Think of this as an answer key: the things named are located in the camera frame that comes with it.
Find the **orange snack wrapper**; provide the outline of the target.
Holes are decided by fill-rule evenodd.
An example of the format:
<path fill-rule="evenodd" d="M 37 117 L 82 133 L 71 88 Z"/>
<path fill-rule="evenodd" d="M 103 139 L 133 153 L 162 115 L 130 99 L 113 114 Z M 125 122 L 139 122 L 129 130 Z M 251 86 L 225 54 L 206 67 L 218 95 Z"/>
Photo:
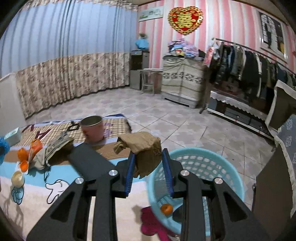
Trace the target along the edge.
<path fill-rule="evenodd" d="M 29 161 L 32 161 L 36 154 L 43 149 L 42 142 L 39 139 L 34 139 L 31 141 L 29 149 Z"/>

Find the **brown paper bag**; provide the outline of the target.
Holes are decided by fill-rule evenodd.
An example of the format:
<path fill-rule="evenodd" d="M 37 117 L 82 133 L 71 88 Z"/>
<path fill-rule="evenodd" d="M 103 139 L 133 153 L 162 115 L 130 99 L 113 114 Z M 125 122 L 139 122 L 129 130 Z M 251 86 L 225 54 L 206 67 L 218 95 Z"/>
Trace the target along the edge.
<path fill-rule="evenodd" d="M 129 148 L 135 154 L 134 178 L 144 178 L 157 168 L 162 160 L 161 139 L 148 132 L 128 133 L 118 137 L 114 152 Z"/>

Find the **low bench with lace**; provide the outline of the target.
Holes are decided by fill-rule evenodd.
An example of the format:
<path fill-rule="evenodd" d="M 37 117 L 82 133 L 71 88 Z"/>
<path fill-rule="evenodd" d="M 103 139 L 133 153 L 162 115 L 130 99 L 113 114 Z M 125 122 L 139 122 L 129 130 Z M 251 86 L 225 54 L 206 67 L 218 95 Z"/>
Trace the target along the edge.
<path fill-rule="evenodd" d="M 223 92 L 211 91 L 207 111 L 273 140 L 265 124 L 267 114 Z"/>

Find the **small stool table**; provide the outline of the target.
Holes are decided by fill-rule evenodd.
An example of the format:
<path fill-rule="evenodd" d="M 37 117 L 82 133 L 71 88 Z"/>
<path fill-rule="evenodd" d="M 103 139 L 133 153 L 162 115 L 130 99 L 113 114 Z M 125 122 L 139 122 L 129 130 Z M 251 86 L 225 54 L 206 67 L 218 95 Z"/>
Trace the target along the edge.
<path fill-rule="evenodd" d="M 140 70 L 140 77 L 142 88 L 141 91 L 144 93 L 145 91 L 151 89 L 153 95 L 155 95 L 155 75 L 162 75 L 163 69 L 162 68 L 144 68 Z"/>

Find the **clothes rack with garments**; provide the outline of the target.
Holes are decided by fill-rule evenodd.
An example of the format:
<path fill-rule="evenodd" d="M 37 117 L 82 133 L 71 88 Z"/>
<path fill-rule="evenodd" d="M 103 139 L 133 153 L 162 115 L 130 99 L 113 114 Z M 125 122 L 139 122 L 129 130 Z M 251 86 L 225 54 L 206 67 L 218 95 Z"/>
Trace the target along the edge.
<path fill-rule="evenodd" d="M 295 90 L 295 74 L 262 53 L 237 43 L 213 38 L 204 65 L 205 108 L 213 90 L 268 114 L 278 81 Z"/>

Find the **pile of clothes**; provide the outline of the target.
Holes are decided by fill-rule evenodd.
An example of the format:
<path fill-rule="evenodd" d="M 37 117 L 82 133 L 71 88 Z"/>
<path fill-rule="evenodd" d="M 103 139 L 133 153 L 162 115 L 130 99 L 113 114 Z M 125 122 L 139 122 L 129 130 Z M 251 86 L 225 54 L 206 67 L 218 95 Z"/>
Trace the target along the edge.
<path fill-rule="evenodd" d="M 173 40 L 168 43 L 168 52 L 170 55 L 183 56 L 185 58 L 202 58 L 205 57 L 205 52 L 192 45 L 184 38 Z"/>

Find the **blue floral cover cloth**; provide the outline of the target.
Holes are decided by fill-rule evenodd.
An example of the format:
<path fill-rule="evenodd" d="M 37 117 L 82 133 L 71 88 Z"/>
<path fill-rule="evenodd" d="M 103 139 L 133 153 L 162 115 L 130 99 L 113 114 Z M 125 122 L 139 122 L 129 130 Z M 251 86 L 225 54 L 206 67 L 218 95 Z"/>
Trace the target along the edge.
<path fill-rule="evenodd" d="M 278 129 L 275 140 L 281 146 L 291 184 L 295 186 L 295 114 L 292 114 Z"/>

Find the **cartoon patterned table cloth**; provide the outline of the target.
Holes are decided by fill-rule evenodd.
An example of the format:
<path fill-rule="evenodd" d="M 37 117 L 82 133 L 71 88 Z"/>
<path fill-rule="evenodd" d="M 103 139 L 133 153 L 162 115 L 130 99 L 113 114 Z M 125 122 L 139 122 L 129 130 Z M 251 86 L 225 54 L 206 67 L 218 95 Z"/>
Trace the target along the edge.
<path fill-rule="evenodd" d="M 12 146 L 4 158 L 1 165 L 1 211 L 4 223 L 10 225 L 20 240 L 26 239 L 41 216 L 79 174 L 66 157 L 56 158 L 48 172 L 32 168 L 24 175 L 24 185 L 15 188 L 11 178 L 19 167 L 17 151 L 29 149 L 35 138 L 40 138 L 45 146 L 67 129 L 70 130 L 69 136 L 74 138 L 74 145 L 82 144 L 84 135 L 77 128 L 78 123 L 79 120 L 51 121 L 20 127 L 20 142 Z M 156 235 L 147 237 L 140 232 L 141 209 L 149 206 L 147 181 L 147 177 L 134 179 L 128 198 L 116 201 L 119 240 L 158 240 Z"/>

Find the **wall calendar poster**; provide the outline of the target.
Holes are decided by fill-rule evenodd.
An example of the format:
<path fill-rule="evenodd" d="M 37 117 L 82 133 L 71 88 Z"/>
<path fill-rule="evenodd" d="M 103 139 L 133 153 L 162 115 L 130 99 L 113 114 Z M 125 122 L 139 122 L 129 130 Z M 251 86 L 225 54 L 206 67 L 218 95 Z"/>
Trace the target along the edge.
<path fill-rule="evenodd" d="M 147 20 L 153 20 L 163 17 L 163 6 L 157 6 L 150 9 L 144 9 L 140 11 L 138 21 L 143 22 Z"/>

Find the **water dispenser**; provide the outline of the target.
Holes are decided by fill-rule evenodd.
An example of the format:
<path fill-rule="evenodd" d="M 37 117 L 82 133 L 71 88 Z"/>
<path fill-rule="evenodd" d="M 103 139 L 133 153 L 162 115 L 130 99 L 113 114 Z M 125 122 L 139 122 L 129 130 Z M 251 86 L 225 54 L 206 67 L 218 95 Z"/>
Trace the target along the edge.
<path fill-rule="evenodd" d="M 142 89 L 141 71 L 149 67 L 149 51 L 133 50 L 130 53 L 129 86 L 135 90 Z"/>

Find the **blue plastic bag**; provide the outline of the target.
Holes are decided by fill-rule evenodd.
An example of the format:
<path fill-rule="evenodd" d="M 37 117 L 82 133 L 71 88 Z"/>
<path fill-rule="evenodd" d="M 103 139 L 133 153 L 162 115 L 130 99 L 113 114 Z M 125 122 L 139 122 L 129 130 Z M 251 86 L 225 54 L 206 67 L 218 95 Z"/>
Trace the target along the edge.
<path fill-rule="evenodd" d="M 8 142 L 3 137 L 0 137 L 0 165 L 2 165 L 5 155 L 9 151 L 10 151 L 10 146 Z"/>

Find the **black ribbed paper cup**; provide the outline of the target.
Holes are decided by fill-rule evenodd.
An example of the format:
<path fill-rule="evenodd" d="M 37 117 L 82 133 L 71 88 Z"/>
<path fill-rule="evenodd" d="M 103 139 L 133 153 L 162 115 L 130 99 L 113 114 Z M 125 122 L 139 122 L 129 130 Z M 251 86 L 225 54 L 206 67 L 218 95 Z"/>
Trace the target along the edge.
<path fill-rule="evenodd" d="M 178 223 L 182 223 L 183 219 L 183 206 L 179 206 L 176 210 L 173 211 L 173 220 Z"/>

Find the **cream plastic lid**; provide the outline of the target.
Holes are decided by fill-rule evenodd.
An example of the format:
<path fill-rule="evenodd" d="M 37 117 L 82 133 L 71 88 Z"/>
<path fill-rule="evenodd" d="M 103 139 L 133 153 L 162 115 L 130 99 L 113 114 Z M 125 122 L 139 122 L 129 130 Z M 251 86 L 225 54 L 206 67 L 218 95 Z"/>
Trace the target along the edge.
<path fill-rule="evenodd" d="M 24 185 L 25 178 L 22 171 L 15 171 L 11 177 L 11 183 L 16 188 L 21 188 Z"/>

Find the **orange tangerine back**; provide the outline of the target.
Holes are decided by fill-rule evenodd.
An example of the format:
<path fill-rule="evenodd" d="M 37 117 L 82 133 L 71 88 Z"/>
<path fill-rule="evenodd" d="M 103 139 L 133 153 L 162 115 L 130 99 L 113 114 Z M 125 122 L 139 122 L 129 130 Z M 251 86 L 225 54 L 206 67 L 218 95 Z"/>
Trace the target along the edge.
<path fill-rule="evenodd" d="M 23 161 L 26 162 L 29 159 L 28 151 L 25 148 L 20 148 L 17 151 L 17 156 L 18 156 L 18 159 L 20 160 L 20 162 L 23 162 Z"/>

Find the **cloth covered cabinet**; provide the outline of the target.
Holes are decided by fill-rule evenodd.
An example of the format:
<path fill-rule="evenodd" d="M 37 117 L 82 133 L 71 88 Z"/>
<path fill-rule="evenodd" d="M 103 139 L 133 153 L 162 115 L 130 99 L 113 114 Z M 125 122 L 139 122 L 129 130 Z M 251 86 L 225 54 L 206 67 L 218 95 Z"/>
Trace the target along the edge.
<path fill-rule="evenodd" d="M 165 57 L 162 75 L 162 96 L 168 100 L 198 108 L 205 91 L 205 67 L 202 61 Z"/>

